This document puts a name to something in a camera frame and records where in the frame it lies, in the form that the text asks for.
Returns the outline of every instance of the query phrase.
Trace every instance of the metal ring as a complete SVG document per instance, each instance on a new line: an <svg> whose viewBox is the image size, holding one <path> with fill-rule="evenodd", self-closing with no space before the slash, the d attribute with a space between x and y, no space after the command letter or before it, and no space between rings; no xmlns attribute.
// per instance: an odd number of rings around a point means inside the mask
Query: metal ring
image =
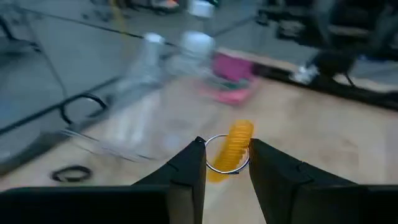
<svg viewBox="0 0 398 224"><path fill-rule="evenodd" d="M209 140L207 140L205 142L205 148L207 147L209 142L211 142L212 140L214 140L216 138L219 138L219 137L225 137L227 135L228 134L217 134L216 136L213 136L213 137L209 138ZM209 167L209 169L211 169L212 171L217 172L219 174L229 174L229 175L231 175L231 174L239 174L239 172L241 172L248 164L249 164L249 155L248 155L248 157L246 158L246 160L244 161L244 163L240 167L238 167L236 169L233 169L233 170L230 170L230 171L221 171L221 170L218 170L215 167L213 167L209 163L209 161L206 160L206 166Z"/></svg>

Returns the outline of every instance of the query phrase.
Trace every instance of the white bottle cap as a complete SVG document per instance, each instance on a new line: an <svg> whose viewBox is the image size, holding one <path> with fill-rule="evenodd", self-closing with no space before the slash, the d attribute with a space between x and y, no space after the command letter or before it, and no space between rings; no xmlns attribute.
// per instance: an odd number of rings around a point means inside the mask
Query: white bottle cap
<svg viewBox="0 0 398 224"><path fill-rule="evenodd" d="M147 63L154 65L160 59L164 38L155 33L146 33L144 36L144 48L140 60L146 60Z"/></svg>
<svg viewBox="0 0 398 224"><path fill-rule="evenodd" d="M193 16L210 18L213 16L214 5L201 0L191 0L188 12Z"/></svg>
<svg viewBox="0 0 398 224"><path fill-rule="evenodd" d="M213 53L215 41L209 35L190 30L183 33L180 47L182 54L205 59Z"/></svg>

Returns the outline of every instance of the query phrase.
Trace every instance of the floor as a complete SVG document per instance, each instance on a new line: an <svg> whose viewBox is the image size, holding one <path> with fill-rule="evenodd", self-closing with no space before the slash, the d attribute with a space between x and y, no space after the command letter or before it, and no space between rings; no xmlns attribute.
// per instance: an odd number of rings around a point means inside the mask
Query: floor
<svg viewBox="0 0 398 224"><path fill-rule="evenodd" d="M20 0L20 4L30 12L28 20L32 29L12 26L13 32L20 39L36 41L45 53L26 49L23 54L13 55L0 64L0 129L122 75L132 58L139 54L139 38L112 32L121 27L117 22L82 18L82 13L92 16L94 6L87 0ZM107 7L99 9L109 12ZM41 18L36 18L34 12L39 12ZM255 13L256 0L225 1L212 18L209 34L215 37L219 47L268 55L296 64L304 63L316 52L316 49L275 39L275 24L268 28L258 26L250 19ZM190 25L187 15L182 13L158 16L140 10L126 14L130 16L125 20L128 33L156 32L173 44L178 44L181 32ZM165 53L173 50L165 47ZM352 74L376 82L398 83L395 68L390 62L358 62ZM104 96L111 92L112 87L108 86L94 94ZM90 107L75 108L78 114L92 110ZM3 134L0 136L0 160L18 152L40 132L64 126L58 112L53 111Z"/></svg>

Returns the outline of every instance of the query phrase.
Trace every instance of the table surface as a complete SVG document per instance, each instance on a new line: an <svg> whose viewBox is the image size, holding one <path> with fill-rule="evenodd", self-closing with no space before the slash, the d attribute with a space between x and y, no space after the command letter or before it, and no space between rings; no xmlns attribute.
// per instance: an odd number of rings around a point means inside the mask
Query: table surface
<svg viewBox="0 0 398 224"><path fill-rule="evenodd" d="M243 52L221 52L259 63L295 70L296 66ZM368 81L359 84L378 90ZM398 152L398 114L361 103L324 95L272 80L261 80L256 94L239 107L220 106L217 122L197 130L207 139L228 132L235 119L250 119L254 137L333 174L357 183L395 184ZM103 130L96 124L86 131ZM215 156L217 143L207 150ZM58 186L49 179L55 169L79 164L93 169L93 178L83 185L131 185L162 166L165 160L131 162L95 153L92 144L71 138L0 179L0 190L22 186ZM206 183L204 223L265 223L249 171L245 169L220 184Z"/></svg>

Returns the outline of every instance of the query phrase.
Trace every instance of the pink object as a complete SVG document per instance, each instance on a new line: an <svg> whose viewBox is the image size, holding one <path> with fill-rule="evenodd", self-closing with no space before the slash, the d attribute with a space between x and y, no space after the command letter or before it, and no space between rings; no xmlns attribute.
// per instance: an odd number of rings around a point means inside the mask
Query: pink object
<svg viewBox="0 0 398 224"><path fill-rule="evenodd" d="M213 70L218 76L231 81L238 81L241 78L252 78L251 67L252 62L225 54L217 54L213 64Z"/></svg>
<svg viewBox="0 0 398 224"><path fill-rule="evenodd" d="M249 87L227 91L203 88L203 93L210 95L217 101L229 105L238 105L242 103L244 100L248 99L259 86L259 78L251 73L251 67L252 63L250 61L218 54L215 58L213 67L216 74L232 81L238 81L241 78L248 79L250 80Z"/></svg>

